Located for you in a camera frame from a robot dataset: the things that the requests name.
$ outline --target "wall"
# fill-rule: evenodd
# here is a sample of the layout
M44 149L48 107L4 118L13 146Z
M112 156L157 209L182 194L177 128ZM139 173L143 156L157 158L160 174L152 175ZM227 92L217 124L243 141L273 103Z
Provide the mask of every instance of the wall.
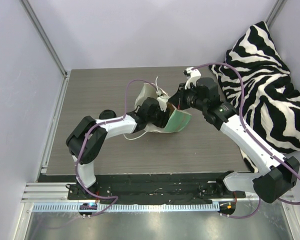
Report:
M0 0L0 240L39 171L63 77L18 0Z
M288 0L270 28L275 46L291 70L292 82L300 91L300 0ZM300 152L293 154L300 161ZM300 200L300 182L293 189ZM300 206L296 211L300 216Z
M276 0L29 0L67 70L224 60Z

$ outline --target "gray wood tabletop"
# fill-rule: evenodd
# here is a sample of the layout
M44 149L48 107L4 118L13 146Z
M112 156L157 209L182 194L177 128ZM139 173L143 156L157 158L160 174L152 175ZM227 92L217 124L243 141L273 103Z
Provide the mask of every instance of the gray wood tabletop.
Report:
M186 67L139 67L72 70L58 122L48 175L73 175L74 161L65 144L67 137L85 116L97 119L105 109L117 116L124 113L126 85L130 80L154 82L172 96L185 82ZM208 69L203 77L216 78ZM128 90L127 110L134 102L143 83L133 83ZM238 146L206 122L201 112L189 109L192 119L178 133L151 133L133 141L123 135L108 139L94 161L96 174L190 173L246 171ZM140 132L129 134L136 137Z

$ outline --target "robotic arm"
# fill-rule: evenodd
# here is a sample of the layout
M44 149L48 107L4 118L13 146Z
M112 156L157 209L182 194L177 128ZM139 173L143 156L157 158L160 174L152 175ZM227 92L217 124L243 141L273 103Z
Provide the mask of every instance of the robotic arm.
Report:
M288 164L296 172L300 163L294 157L287 159L283 154L275 151L248 124L242 123L237 110L228 102L221 102L218 85L211 78L203 77L197 69L192 67L184 71L188 80L181 83L176 94L168 99L166 104L171 104L179 110L194 108L202 112L206 121L230 137L256 164L259 172L240 173L231 172L223 179L223 184L229 191L243 191L256 193L267 203L273 203L297 183L297 178L283 165L272 158L252 137L247 134L247 129L268 150ZM136 110L125 116L117 117L111 110L103 111L100 119L87 116L79 123L76 129L66 140L70 153L75 161L85 138L85 134L96 123L106 122L98 126L89 136L84 153L78 166L78 175L84 186L95 192L94 159L98 156L103 142L120 134L136 133L143 130L148 123L159 128L164 128L172 114L171 108L162 110L160 97L147 98Z

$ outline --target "green fabric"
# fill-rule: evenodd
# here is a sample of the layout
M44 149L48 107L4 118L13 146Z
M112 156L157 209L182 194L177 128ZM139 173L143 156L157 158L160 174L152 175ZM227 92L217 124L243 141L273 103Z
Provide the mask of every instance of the green fabric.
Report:
M191 117L190 113L175 109L163 131L165 133L180 132L187 126Z

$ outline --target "zebra print pillow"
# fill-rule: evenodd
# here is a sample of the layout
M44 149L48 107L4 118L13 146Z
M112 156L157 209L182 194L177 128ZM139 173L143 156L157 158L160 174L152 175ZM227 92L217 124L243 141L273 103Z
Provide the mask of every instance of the zebra print pillow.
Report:
M300 151L300 93L291 83L290 70L266 23L252 25L226 52L225 62L242 76L246 122L279 152ZM236 74L224 66L213 65L210 70L226 99L239 109L241 88Z

